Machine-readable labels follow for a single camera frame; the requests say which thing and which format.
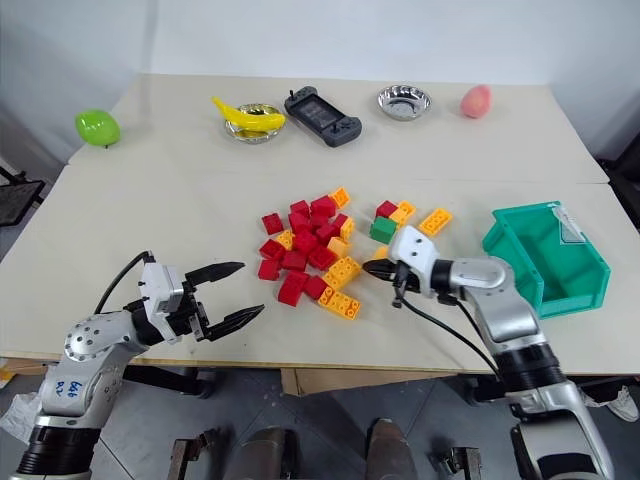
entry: green lego brick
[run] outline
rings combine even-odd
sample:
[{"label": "green lego brick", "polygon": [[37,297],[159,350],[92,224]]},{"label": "green lego brick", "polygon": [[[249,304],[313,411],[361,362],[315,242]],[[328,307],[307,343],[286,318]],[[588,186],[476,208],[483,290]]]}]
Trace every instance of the green lego brick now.
[{"label": "green lego brick", "polygon": [[369,236],[374,240],[389,244],[396,231],[396,222],[385,217],[376,217],[369,229]]}]

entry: toy fruit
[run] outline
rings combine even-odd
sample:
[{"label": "toy fruit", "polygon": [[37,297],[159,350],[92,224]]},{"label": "toy fruit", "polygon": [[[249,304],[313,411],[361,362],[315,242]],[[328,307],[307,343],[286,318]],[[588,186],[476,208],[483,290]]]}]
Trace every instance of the toy fruit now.
[{"label": "toy fruit", "polygon": [[76,130],[90,145],[108,147],[120,140],[118,122],[104,110],[86,110],[77,114]]},{"label": "toy fruit", "polygon": [[460,102],[460,110],[467,117],[480,118],[491,108],[491,89],[478,85],[469,90]]}]

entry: toy building block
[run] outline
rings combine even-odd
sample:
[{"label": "toy building block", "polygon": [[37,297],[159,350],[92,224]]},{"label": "toy building block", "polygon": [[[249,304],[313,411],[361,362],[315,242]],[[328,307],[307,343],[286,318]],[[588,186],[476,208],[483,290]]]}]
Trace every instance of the toy building block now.
[{"label": "toy building block", "polygon": [[327,247],[323,247],[322,245],[318,245],[310,254],[309,254],[309,265],[318,270],[326,270],[329,268],[333,262],[336,261],[338,257],[335,253],[329,250]]},{"label": "toy building block", "polygon": [[393,203],[385,200],[378,208],[376,208],[376,217],[389,218],[389,216],[398,209]]},{"label": "toy building block", "polygon": [[260,247],[260,255],[271,260],[280,260],[284,257],[285,248],[275,240],[269,239]]},{"label": "toy building block", "polygon": [[333,203],[336,204],[338,210],[344,208],[351,201],[349,192],[347,192],[344,187],[340,187],[335,192],[330,193],[329,197],[333,200]]},{"label": "toy building block", "polygon": [[299,213],[303,217],[309,218],[309,204],[304,200],[292,203],[289,206],[289,209],[291,210],[291,213]]},{"label": "toy building block", "polygon": [[319,213],[311,214],[311,229],[316,231],[318,228],[323,227],[329,223],[329,217],[321,215]]},{"label": "toy building block", "polygon": [[389,218],[376,217],[373,224],[371,224],[371,228],[369,229],[369,236],[374,240],[389,244],[395,231],[396,222]]},{"label": "toy building block", "polygon": [[262,217],[262,223],[264,223],[264,228],[267,230],[268,235],[280,233],[284,230],[284,225],[282,225],[280,215],[278,215],[277,213],[265,215],[264,217]]},{"label": "toy building block", "polygon": [[277,280],[280,277],[280,262],[265,258],[260,264],[258,278],[261,280]]},{"label": "toy building block", "polygon": [[433,237],[434,235],[437,235],[452,218],[453,215],[444,208],[436,208],[431,215],[425,218],[422,223],[418,225],[418,230],[425,235]]},{"label": "toy building block", "polygon": [[278,301],[297,306],[308,278],[309,275],[304,272],[289,272],[278,292]]},{"label": "toy building block", "polygon": [[333,223],[328,225],[323,225],[318,230],[316,230],[316,237],[318,238],[318,242],[320,245],[327,246],[332,237],[337,237],[340,235],[340,228],[336,227]]},{"label": "toy building block", "polygon": [[276,242],[282,245],[286,250],[293,248],[293,234],[287,229],[276,237]]},{"label": "toy building block", "polygon": [[304,230],[311,230],[311,222],[301,213],[290,213],[289,224],[293,233],[298,234]]},{"label": "toy building block", "polygon": [[328,286],[322,278],[314,275],[304,284],[304,292],[314,300],[318,300]]},{"label": "toy building block", "polygon": [[340,237],[331,237],[327,248],[335,253],[339,258],[342,258],[349,252],[351,244],[345,242]]},{"label": "toy building block", "polygon": [[336,204],[333,203],[333,200],[328,195],[325,195],[311,202],[311,213],[333,217],[336,214]]},{"label": "toy building block", "polygon": [[316,248],[318,245],[318,239],[315,235],[307,230],[303,230],[295,237],[293,237],[293,248],[298,250],[301,253],[304,253],[305,256],[309,255],[311,250]]},{"label": "toy building block", "polygon": [[389,255],[389,247],[380,247],[375,252],[373,252],[373,256],[371,260],[381,260],[383,258],[387,258]]},{"label": "toy building block", "polygon": [[304,269],[307,268],[307,257],[297,250],[285,252],[284,257],[282,257],[282,268],[304,272]]},{"label": "toy building block", "polygon": [[404,210],[397,208],[395,212],[389,215],[389,220],[393,220],[398,224],[399,227],[404,226],[409,220],[409,215]]},{"label": "toy building block", "polygon": [[331,265],[322,279],[332,288],[340,290],[356,278],[362,267],[351,257],[345,257]]},{"label": "toy building block", "polygon": [[331,287],[322,293],[318,304],[347,320],[354,320],[360,310],[360,302],[344,293],[336,292]]}]

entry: white wall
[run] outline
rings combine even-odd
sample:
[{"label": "white wall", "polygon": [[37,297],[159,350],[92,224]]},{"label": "white wall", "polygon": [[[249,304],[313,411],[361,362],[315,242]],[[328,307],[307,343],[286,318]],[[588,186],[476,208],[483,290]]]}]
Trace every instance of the white wall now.
[{"label": "white wall", "polygon": [[640,129],[636,0],[0,0],[0,102],[55,158],[136,71],[549,83],[594,155]]}]

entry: yellow banana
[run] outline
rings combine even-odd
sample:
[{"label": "yellow banana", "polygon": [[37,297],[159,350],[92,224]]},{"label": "yellow banana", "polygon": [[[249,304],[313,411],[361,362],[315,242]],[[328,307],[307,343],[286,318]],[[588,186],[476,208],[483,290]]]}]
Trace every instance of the yellow banana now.
[{"label": "yellow banana", "polygon": [[268,113],[265,115],[252,115],[244,113],[223,103],[218,97],[211,97],[211,101],[220,109],[222,116],[229,122],[246,130],[255,132],[267,132],[269,130],[277,130],[284,125],[285,116],[281,113]]}]

